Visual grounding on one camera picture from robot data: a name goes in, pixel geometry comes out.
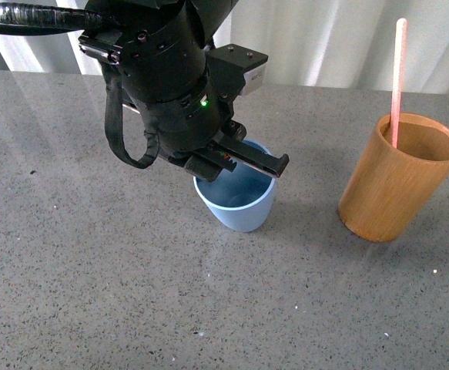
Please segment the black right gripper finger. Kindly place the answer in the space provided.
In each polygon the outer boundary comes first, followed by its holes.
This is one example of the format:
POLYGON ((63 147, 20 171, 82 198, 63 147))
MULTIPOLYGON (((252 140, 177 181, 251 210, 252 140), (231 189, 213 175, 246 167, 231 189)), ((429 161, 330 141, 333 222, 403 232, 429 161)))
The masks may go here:
POLYGON ((211 143, 248 167, 273 178, 279 178, 290 162, 287 154, 274 157, 227 135, 215 136, 211 143))

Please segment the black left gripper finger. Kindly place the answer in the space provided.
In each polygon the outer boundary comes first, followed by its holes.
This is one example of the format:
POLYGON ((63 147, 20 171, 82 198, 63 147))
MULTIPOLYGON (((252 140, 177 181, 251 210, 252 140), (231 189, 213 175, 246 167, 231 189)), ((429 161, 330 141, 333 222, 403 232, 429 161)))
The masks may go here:
POLYGON ((213 150, 194 151, 183 166, 186 172, 207 182, 213 182, 227 167, 228 159, 213 150))

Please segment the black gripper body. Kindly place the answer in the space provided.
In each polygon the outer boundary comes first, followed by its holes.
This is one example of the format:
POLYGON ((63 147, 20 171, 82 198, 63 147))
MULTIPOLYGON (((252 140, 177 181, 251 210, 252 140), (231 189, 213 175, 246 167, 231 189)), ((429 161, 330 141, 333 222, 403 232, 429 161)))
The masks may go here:
POLYGON ((205 69, 190 91, 165 103, 131 98, 142 121, 159 137, 159 155, 182 166, 193 152, 206 147, 217 132, 243 140, 244 125, 231 120, 232 109, 221 100, 205 69))

